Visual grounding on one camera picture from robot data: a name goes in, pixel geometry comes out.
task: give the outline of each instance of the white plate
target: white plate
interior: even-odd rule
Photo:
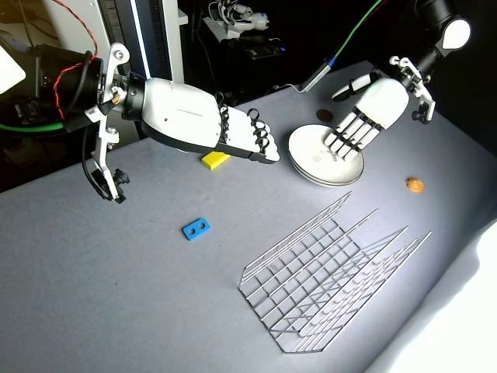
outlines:
[[[312,178],[315,183],[340,187],[357,181],[364,170],[364,158],[360,153],[346,162],[325,145],[331,129],[320,124],[299,127],[290,136],[288,148],[292,163],[300,174]]]

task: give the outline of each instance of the yellow sponge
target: yellow sponge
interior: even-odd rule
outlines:
[[[202,163],[212,171],[230,157],[230,155],[221,152],[210,152],[202,158]]]

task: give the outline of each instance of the brown round object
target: brown round object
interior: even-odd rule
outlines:
[[[409,177],[405,181],[405,185],[409,188],[410,191],[414,193],[422,193],[425,190],[425,184],[421,179],[417,177]]]
[[[323,123],[329,123],[333,120],[332,112],[326,109],[319,109],[316,111],[316,117]]]

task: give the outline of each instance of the robotic hand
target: robotic hand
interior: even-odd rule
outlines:
[[[269,27],[267,14],[254,13],[248,6],[238,4],[238,0],[219,0],[217,11],[221,17],[218,23],[226,27],[227,39],[237,39],[244,31]]]
[[[332,97],[335,101],[341,101],[369,86],[353,111],[325,139],[330,150],[346,161],[354,159],[380,132],[397,121],[408,105],[408,92],[419,98],[419,109],[412,114],[412,119],[429,123],[435,110],[435,101],[425,87],[431,79],[429,73],[436,62],[461,49],[469,41],[470,25],[456,14],[450,0],[419,0],[416,11],[425,20],[434,41],[418,64],[414,65],[408,58],[394,56],[390,64],[399,68],[399,79],[380,78],[373,72],[352,80]],[[308,80],[304,91],[320,78],[322,74],[318,71]]]
[[[66,67],[69,61],[74,63],[83,57],[48,46],[29,51],[7,39],[0,37],[0,64],[16,75],[9,80],[9,86],[0,86],[0,106],[4,110],[13,104],[21,122],[28,127],[47,109],[54,111],[52,83],[61,70],[57,64]],[[120,184],[129,183],[124,172],[117,169],[113,175],[106,162],[107,150],[120,140],[117,129],[107,126],[111,110],[121,111],[124,120],[139,121],[144,133],[156,141],[183,151],[216,150],[262,163],[280,159],[269,126],[259,119],[256,109],[244,113],[190,85],[160,78],[145,80],[133,72],[127,77],[115,75],[116,68],[129,58],[124,45],[112,44],[106,74],[102,73],[101,60],[96,58],[87,66],[88,71],[83,70],[84,74],[70,71],[59,85],[65,93],[62,96],[74,96],[71,93],[75,86],[79,91],[75,96],[77,102],[70,104],[74,111],[65,116],[65,131],[99,124],[93,155],[96,170],[93,180],[87,176],[101,197],[121,203],[125,197]],[[90,105],[84,111],[76,110]]]

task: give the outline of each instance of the wire basket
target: wire basket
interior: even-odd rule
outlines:
[[[408,227],[361,249],[334,219],[341,197],[243,271],[240,292],[286,353],[325,350],[381,286],[426,241],[392,244]]]

